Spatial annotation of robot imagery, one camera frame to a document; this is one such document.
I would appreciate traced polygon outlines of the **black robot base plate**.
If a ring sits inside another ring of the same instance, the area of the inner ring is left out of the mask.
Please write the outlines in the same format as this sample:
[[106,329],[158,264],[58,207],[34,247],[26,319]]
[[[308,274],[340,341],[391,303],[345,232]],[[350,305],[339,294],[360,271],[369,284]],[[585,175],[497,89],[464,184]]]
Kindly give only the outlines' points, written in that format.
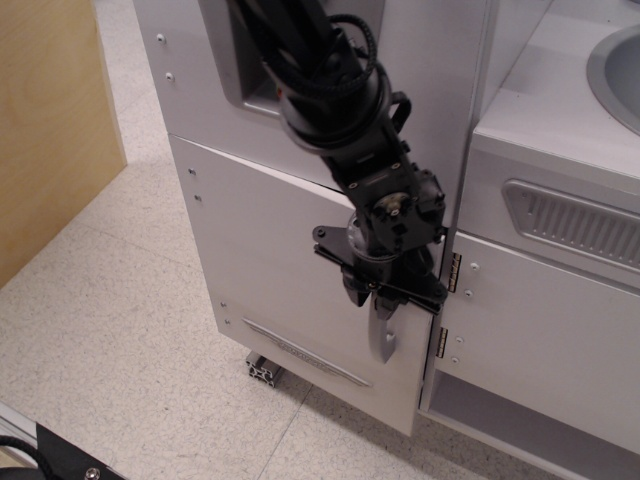
[[36,439],[38,451],[60,479],[124,479],[107,464],[40,424],[36,424]]

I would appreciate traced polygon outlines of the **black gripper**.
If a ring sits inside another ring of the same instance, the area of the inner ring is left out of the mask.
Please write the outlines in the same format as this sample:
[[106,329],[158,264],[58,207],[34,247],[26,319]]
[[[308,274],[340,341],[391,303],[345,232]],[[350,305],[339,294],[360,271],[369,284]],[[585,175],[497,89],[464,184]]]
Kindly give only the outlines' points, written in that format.
[[367,243],[361,229],[317,226],[315,253],[338,264],[352,303],[362,307],[375,295],[376,317],[388,321],[400,305],[413,302],[432,314],[441,312],[446,287],[433,274],[434,261],[426,247],[391,253]]

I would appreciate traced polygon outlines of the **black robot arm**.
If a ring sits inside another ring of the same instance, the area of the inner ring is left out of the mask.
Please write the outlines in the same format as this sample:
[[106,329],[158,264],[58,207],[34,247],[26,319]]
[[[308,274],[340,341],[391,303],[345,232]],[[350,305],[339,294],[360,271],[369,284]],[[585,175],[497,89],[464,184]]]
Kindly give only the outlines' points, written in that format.
[[351,301],[386,320],[415,303],[439,313],[446,287],[429,245],[444,235],[445,195],[409,160],[399,134],[409,98],[391,88],[369,26],[316,1],[233,1],[279,90],[283,128],[319,156],[354,206],[344,228],[314,229],[315,252],[341,268]]

